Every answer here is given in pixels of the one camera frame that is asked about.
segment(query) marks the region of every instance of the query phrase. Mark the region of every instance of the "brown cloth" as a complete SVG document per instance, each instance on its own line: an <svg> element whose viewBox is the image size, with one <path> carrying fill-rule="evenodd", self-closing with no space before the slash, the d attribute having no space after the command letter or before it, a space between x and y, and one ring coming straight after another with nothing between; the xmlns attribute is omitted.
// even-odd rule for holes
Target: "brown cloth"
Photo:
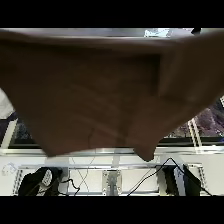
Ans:
<svg viewBox="0 0 224 224"><path fill-rule="evenodd" d="M223 94L224 32L180 39L0 32L0 87L49 156L157 143Z"/></svg>

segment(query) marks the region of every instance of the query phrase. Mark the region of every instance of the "metal bracket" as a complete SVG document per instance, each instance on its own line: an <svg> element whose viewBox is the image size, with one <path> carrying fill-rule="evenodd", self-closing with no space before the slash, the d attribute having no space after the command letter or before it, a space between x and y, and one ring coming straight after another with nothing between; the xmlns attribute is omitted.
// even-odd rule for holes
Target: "metal bracket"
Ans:
<svg viewBox="0 0 224 224"><path fill-rule="evenodd" d="M122 193L121 171L103 171L102 192L104 196L119 196Z"/></svg>

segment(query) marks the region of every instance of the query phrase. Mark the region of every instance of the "dark brown sheet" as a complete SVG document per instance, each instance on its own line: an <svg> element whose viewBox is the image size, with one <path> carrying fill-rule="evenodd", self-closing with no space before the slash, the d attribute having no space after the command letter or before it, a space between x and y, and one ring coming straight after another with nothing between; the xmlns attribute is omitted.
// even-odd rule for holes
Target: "dark brown sheet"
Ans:
<svg viewBox="0 0 224 224"><path fill-rule="evenodd" d="M157 143L223 94L224 33L57 39L0 32L0 87L49 156Z"/></svg>

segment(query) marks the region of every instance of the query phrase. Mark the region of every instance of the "metal mount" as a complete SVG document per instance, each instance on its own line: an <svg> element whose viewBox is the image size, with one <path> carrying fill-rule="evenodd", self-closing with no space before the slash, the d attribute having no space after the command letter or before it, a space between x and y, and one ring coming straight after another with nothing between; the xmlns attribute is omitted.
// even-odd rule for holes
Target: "metal mount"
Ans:
<svg viewBox="0 0 224 224"><path fill-rule="evenodd" d="M102 192L104 196L119 196L122 193L121 171L103 171Z"/></svg>

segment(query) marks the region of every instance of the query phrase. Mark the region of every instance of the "brown fabric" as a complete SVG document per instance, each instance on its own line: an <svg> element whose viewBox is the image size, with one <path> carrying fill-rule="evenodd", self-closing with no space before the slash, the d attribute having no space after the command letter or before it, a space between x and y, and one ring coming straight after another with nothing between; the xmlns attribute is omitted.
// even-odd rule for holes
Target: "brown fabric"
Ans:
<svg viewBox="0 0 224 224"><path fill-rule="evenodd" d="M57 39L0 32L0 87L47 155L157 143L223 94L224 33Z"/></svg>

